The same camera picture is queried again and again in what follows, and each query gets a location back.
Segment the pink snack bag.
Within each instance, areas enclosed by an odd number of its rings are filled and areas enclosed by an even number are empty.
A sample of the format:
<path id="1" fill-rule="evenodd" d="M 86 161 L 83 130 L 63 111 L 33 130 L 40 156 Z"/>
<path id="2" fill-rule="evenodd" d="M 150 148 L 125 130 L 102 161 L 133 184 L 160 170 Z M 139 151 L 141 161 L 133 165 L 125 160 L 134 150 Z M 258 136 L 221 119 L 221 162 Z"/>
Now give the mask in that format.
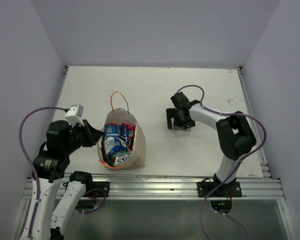
<path id="1" fill-rule="evenodd" d="M 133 150 L 133 143 L 134 143 L 134 138 L 135 138 L 135 131 L 136 131 L 136 126 L 127 124 L 127 123 L 122 123 L 122 124 L 115 124 L 115 123 L 110 123 L 112 126 L 117 126 L 119 128 L 119 134 L 120 136 L 124 139 L 124 141 L 127 144 L 127 148 L 129 150 Z"/>

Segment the green Fox's candy bag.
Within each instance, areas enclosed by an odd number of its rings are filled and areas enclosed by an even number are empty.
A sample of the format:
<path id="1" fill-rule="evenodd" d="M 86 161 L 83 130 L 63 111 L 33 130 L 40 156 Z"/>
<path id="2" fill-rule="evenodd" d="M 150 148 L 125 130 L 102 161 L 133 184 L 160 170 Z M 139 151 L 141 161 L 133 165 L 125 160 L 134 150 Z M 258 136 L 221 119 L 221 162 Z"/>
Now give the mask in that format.
<path id="1" fill-rule="evenodd" d="M 127 161 L 131 155 L 131 151 L 118 150 L 107 155 L 108 165 L 118 167 L 120 164 Z"/>

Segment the blue snack packet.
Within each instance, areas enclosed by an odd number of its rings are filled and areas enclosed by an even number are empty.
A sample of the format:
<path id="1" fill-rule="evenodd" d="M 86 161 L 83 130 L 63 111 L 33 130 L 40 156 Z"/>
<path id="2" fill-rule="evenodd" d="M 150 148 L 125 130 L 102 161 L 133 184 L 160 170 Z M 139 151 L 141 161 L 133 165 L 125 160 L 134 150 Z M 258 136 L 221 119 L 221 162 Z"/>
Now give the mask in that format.
<path id="1" fill-rule="evenodd" d="M 117 152 L 129 151 L 129 128 L 127 125 L 106 124 L 103 129 L 103 148 L 108 161 Z"/>

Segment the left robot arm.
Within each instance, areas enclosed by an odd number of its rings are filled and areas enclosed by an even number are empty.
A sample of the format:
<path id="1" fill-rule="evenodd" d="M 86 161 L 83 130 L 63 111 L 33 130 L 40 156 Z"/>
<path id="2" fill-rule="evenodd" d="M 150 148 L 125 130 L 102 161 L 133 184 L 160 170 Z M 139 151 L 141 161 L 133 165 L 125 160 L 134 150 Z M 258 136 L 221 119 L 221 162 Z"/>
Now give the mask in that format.
<path id="1" fill-rule="evenodd" d="M 93 147 L 103 132 L 90 126 L 87 120 L 71 126 L 65 120 L 52 122 L 46 131 L 46 142 L 33 160 L 32 198 L 27 220 L 20 236 L 22 240 L 62 240 L 66 224 L 83 196 L 95 196 L 103 189 L 95 188 L 91 173 L 75 171 L 65 193 L 55 204 L 63 182 L 70 155 L 81 147 Z"/>

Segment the small silver snack packet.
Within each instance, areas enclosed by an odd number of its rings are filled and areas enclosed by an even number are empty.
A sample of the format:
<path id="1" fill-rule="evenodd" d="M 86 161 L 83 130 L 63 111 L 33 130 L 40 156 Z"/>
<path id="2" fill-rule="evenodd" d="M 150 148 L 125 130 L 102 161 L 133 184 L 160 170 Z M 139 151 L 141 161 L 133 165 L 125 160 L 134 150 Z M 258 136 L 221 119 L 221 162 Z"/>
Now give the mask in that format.
<path id="1" fill-rule="evenodd" d="M 178 131 L 190 132 L 192 128 L 192 123 L 189 121 L 183 121 L 179 119 L 173 120 L 173 129 Z"/>

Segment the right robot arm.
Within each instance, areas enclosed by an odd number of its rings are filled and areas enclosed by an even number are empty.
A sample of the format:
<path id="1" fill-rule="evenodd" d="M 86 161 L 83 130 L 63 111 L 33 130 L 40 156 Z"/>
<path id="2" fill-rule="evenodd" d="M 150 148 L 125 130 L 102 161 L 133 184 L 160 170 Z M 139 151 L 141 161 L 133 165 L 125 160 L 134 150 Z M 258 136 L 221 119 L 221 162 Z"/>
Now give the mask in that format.
<path id="1" fill-rule="evenodd" d="M 170 100 L 174 107 L 166 109 L 169 130 L 188 130 L 197 122 L 216 130 L 223 157 L 213 176 L 212 189 L 217 196 L 225 196 L 236 184 L 244 156 L 257 143 L 246 116 L 241 111 L 218 113 L 202 106 L 199 100 L 189 101 L 183 92 L 174 94 Z"/>

